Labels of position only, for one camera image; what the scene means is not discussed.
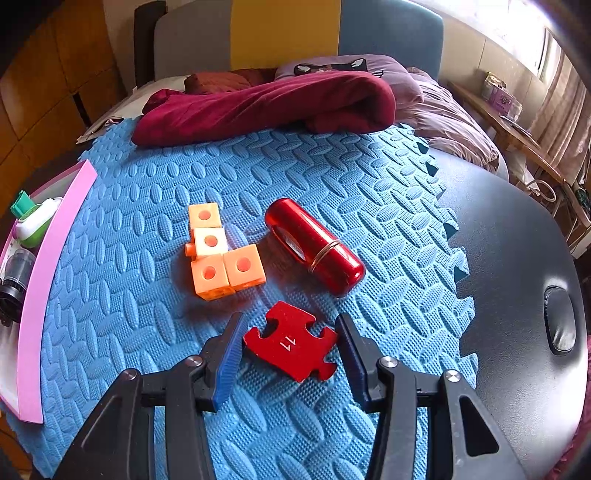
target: red puzzle piece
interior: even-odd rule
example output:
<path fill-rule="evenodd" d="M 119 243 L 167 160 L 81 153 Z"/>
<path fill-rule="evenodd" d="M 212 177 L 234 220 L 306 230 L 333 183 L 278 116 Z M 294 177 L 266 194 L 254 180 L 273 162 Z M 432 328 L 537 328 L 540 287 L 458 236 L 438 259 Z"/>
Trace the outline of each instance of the red puzzle piece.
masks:
<path fill-rule="evenodd" d="M 244 343 L 257 357 L 275 365 L 297 382 L 304 381 L 313 371 L 318 372 L 320 380 L 332 377 L 336 364 L 325 362 L 324 357 L 336 343 L 334 330 L 324 327 L 319 337 L 312 335 L 307 329 L 316 318 L 284 301 L 275 303 L 265 318 L 267 323 L 278 323 L 269 337 L 261 338 L 256 327 L 244 336 Z"/>

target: red cloth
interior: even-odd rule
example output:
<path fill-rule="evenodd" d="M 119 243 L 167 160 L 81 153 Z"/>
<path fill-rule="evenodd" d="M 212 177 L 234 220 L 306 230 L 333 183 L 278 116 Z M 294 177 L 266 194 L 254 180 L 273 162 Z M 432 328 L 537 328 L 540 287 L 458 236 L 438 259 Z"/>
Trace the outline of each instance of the red cloth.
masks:
<path fill-rule="evenodd" d="M 304 121 L 313 133 L 369 133 L 394 123 L 390 86 L 366 72 L 321 72 L 245 90 L 187 95 L 163 89 L 144 106 L 132 141 L 172 147 Z"/>

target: foam mat tile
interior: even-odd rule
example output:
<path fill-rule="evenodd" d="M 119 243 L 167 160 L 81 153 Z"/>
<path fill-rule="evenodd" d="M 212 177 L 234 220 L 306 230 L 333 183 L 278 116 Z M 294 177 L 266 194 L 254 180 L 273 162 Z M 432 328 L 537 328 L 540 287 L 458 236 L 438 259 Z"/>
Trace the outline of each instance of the foam mat tile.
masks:
<path fill-rule="evenodd" d="M 285 300 L 317 316 L 313 333 L 349 312 L 361 334 L 410 368 L 455 368 L 474 385 L 476 355 L 459 339 L 474 316 L 458 299 L 467 275 L 447 239 L 454 213 L 426 142 L 407 126 L 371 135 L 261 131 L 226 141 L 142 150 L 126 120 L 82 155 L 99 174 L 72 226 L 51 287 L 41 351 L 45 423 L 10 419 L 34 463 L 51 476 L 101 395 L 129 367 L 143 373 L 198 353 L 232 312 L 263 327 Z M 303 205 L 367 266 L 345 299 L 327 294 L 268 236 L 266 208 L 279 197 Z M 192 292 L 183 257 L 187 206 L 218 202 L 232 248 L 257 243 L 267 283 L 206 303 Z M 229 401 L 206 417 L 220 480 L 359 480 L 377 417 L 352 396 L 339 368 L 326 382 L 298 384 L 245 354 Z M 155 425 L 158 479 L 166 476 L 164 415 Z M 425 474 L 427 417 L 420 412 L 415 477 Z"/>

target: pink tray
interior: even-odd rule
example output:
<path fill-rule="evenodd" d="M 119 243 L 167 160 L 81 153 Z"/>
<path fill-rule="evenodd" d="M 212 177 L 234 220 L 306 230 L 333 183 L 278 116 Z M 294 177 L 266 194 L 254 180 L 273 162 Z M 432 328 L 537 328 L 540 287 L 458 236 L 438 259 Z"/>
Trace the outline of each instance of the pink tray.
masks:
<path fill-rule="evenodd" d="M 31 198 L 41 203 L 63 197 L 39 247 L 22 308 L 21 323 L 0 326 L 0 400 L 23 421 L 43 423 L 40 388 L 41 337 L 51 282 L 70 227 L 96 179 L 89 161 L 69 168 L 35 191 Z M 7 259 L 18 248 L 12 233 L 0 257 L 0 277 Z"/>

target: purple pillow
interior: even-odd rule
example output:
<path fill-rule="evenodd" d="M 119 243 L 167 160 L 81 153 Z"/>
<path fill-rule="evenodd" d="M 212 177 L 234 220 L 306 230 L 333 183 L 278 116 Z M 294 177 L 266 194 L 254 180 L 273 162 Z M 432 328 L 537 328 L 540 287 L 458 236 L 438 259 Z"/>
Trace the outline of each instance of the purple pillow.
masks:
<path fill-rule="evenodd" d="M 387 82 L 396 98 L 396 109 L 423 102 L 423 91 L 409 72 L 392 57 L 386 55 L 341 55 L 292 61 L 277 69 L 275 80 L 325 70 L 369 72 Z"/>

